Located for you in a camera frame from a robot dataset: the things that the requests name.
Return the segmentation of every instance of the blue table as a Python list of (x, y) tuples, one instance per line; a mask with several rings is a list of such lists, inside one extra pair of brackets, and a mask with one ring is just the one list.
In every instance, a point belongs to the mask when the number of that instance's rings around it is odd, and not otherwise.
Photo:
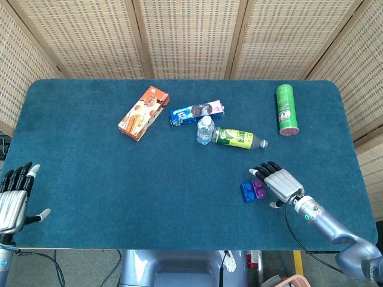
[[(293, 86), (300, 132), (278, 134), (275, 90)], [(171, 101), (140, 142), (118, 122), (150, 86)], [(172, 108), (220, 99), (216, 126), (269, 141), (246, 150), (171, 127)], [(375, 242), (375, 222), (341, 96), (328, 81), (41, 80), (32, 84), (5, 169), (41, 164), (28, 214), (51, 208), (15, 237), (34, 248), (298, 249), (271, 194), (244, 203), (248, 169), (273, 160), (340, 222)], [(303, 218), (291, 224), (310, 250), (336, 250)]]

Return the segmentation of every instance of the plastic bottle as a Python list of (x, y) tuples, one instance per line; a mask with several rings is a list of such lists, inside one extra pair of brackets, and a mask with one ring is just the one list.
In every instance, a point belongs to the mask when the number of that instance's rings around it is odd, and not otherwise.
[(266, 148), (268, 142), (254, 133), (243, 132), (241, 130), (224, 129), (215, 127), (212, 134), (212, 141), (222, 145), (237, 146), (239, 148)]
[(207, 145), (211, 141), (214, 130), (214, 122), (210, 116), (206, 115), (198, 121), (197, 141), (202, 145)]

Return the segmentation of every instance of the pringles can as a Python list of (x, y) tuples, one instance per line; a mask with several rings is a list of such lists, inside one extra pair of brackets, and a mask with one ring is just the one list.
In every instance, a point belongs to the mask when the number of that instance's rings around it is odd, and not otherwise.
[(299, 133), (293, 87), (284, 84), (276, 88), (276, 102), (278, 104), (279, 133), (283, 136), (293, 136)]

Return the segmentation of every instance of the floor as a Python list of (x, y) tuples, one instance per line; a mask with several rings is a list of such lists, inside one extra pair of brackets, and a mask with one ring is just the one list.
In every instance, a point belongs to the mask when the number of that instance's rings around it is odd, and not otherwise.
[[(51, 257), (53, 250), (33, 250), (42, 252)], [(294, 260), (292, 251), (263, 252), (263, 267), (265, 280), (279, 274), (281, 277), (294, 274)], [(321, 259), (335, 264), (335, 254), (319, 254)], [(60, 264), (67, 287), (97, 287), (108, 276), (108, 273), (118, 262), (119, 255), (116, 250), (58, 250), (57, 262)], [(337, 286), (337, 287), (364, 287), (372, 284), (352, 280), (343, 274), (337, 273), (328, 267), (316, 262), (314, 259), (302, 253), (303, 272), (313, 287)], [(121, 264), (115, 273), (105, 282), (103, 287), (116, 287), (121, 272)], [(256, 287), (257, 274), (254, 270), (249, 271), (250, 286)], [(49, 260), (36, 256), (15, 257), (8, 278), (7, 287), (37, 287), (37, 286), (60, 286), (54, 264)]]

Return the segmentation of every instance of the snack box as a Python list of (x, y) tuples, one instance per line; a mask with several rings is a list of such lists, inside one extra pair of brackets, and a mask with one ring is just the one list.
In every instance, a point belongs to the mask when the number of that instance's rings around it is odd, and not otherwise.
[(220, 118), (224, 114), (224, 106), (220, 100), (201, 105), (186, 106), (185, 108), (170, 110), (170, 124), (172, 126), (180, 126), (182, 124), (190, 124), (199, 121), (204, 115), (211, 118)]
[(118, 128), (122, 133), (139, 141), (169, 101), (167, 93), (150, 86), (121, 120)]

